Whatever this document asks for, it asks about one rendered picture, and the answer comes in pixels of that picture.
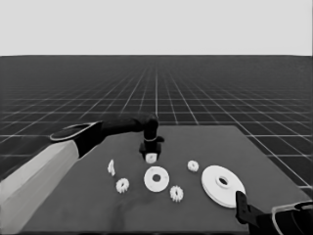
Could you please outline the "large thick white disc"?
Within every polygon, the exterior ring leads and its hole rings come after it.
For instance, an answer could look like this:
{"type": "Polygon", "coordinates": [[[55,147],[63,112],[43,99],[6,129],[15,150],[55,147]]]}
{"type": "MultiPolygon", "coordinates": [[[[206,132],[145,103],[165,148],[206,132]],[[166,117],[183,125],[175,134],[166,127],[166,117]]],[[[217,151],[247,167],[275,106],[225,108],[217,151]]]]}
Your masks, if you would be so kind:
{"type": "Polygon", "coordinates": [[[220,165],[210,165],[202,171],[201,186],[212,201],[229,209],[236,206],[236,192],[246,192],[240,178],[230,169],[220,165]]]}

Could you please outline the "white round carrier wide hole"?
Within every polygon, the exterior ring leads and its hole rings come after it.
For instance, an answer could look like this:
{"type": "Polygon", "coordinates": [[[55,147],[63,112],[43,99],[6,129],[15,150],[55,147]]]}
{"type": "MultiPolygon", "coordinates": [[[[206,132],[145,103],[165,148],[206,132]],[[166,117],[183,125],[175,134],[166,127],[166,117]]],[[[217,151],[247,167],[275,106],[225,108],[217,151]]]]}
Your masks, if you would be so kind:
{"type": "Polygon", "coordinates": [[[162,192],[169,184],[169,174],[161,166],[151,166],[144,175],[144,183],[154,193],[162,192]]]}

